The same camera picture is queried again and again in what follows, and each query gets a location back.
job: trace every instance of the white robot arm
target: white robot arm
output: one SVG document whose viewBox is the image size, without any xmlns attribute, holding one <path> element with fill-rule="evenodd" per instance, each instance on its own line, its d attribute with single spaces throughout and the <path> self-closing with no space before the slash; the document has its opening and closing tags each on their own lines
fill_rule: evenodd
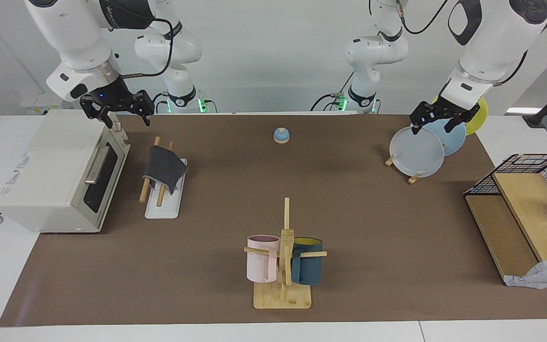
<svg viewBox="0 0 547 342">
<path fill-rule="evenodd" d="M 403 5 L 408 0 L 401 0 Z M 371 17 L 376 36 L 359 37 L 345 48 L 345 58 L 354 67 L 354 80 L 345 91 L 347 110 L 366 113 L 374 104 L 380 73 L 377 65 L 397 63 L 408 54 L 408 42 L 402 34 L 396 0 L 373 0 Z"/>
<path fill-rule="evenodd" d="M 480 108 L 478 100 L 546 27 L 547 0 L 459 0 L 449 29 L 464 51 L 438 100 L 421 102 L 410 115 L 414 134 L 438 119 L 452 119 L 447 132 L 468 123 Z"/>
<path fill-rule="evenodd" d="M 156 16 L 173 23 L 174 47 L 170 65 L 161 75 L 167 88 L 167 96 L 174 104 L 173 113 L 195 113 L 202 108 L 198 101 L 200 90 L 191 81 L 191 76 L 183 64 L 194 63 L 202 57 L 202 46 L 198 39 L 183 28 L 170 0 L 156 0 L 153 9 Z M 166 66 L 171 39 L 170 29 L 161 22 L 154 22 L 149 32 L 139 36 L 134 50 L 139 59 L 149 63 L 157 70 Z"/>
<path fill-rule="evenodd" d="M 170 75 L 171 71 L 167 68 L 173 61 L 170 46 L 174 36 L 180 35 L 182 25 L 169 0 L 24 2 L 43 35 L 60 54 L 62 63 L 47 79 L 48 86 L 57 95 L 67 101 L 80 99 L 87 117 L 104 121 L 109 127 L 112 125 L 107 115 L 109 111 L 130 111 L 140 115 L 149 125 L 148 117 L 154 113 L 152 100 L 144 90 L 130 93 L 124 79 Z M 141 56 L 161 71 L 156 74 L 120 75 L 112 50 L 102 38 L 101 28 L 152 28 L 158 32 L 158 40 L 163 39 L 163 42 L 155 49 L 154 46 L 147 46 L 147 50 L 155 52 L 142 53 Z M 189 63 L 201 56 L 201 47 L 193 36 L 188 33 L 184 36 L 189 39 L 180 39 L 178 63 Z"/>
</svg>

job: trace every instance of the gray cloth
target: gray cloth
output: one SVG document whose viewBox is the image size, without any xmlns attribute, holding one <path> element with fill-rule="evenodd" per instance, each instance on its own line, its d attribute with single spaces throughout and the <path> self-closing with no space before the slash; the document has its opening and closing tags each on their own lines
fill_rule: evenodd
<svg viewBox="0 0 547 342">
<path fill-rule="evenodd" d="M 172 195 L 176 183 L 186 172 L 187 166 L 176 153 L 154 145 L 149 150 L 149 160 L 147 160 L 143 178 L 151 180 L 152 188 L 155 188 L 156 182 L 161 182 Z"/>
</svg>

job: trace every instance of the oven window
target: oven window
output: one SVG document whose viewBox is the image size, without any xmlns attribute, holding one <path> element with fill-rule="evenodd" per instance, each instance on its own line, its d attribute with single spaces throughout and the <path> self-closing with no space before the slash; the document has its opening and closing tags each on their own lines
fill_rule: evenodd
<svg viewBox="0 0 547 342">
<path fill-rule="evenodd" d="M 103 168 L 100 171 L 100 177 L 95 184 L 90 184 L 87 187 L 84 195 L 84 203 L 93 211 L 98 212 L 100 204 L 103 202 L 104 193 L 107 191 L 109 181 L 113 176 L 113 170 L 117 164 L 117 153 L 113 148 L 109 149 L 106 158 L 104 159 Z"/>
</svg>

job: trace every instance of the wire basket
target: wire basket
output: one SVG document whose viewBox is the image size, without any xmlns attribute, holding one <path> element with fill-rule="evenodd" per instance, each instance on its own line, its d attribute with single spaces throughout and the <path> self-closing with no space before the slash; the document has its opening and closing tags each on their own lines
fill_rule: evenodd
<svg viewBox="0 0 547 342">
<path fill-rule="evenodd" d="M 501 195 L 493 180 L 494 173 L 541 173 L 547 182 L 547 154 L 513 154 L 496 167 L 475 186 L 464 193 L 468 195 Z"/>
</svg>

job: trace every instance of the dark green mug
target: dark green mug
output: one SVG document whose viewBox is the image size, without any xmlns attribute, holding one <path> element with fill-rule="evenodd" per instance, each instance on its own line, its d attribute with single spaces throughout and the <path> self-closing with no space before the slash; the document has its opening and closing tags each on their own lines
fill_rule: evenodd
<svg viewBox="0 0 547 342">
<path fill-rule="evenodd" d="M 315 285 L 322 274 L 321 257 L 301 257 L 303 252 L 322 251 L 322 240 L 313 237 L 296 237 L 292 247 L 292 281 L 301 285 Z"/>
</svg>

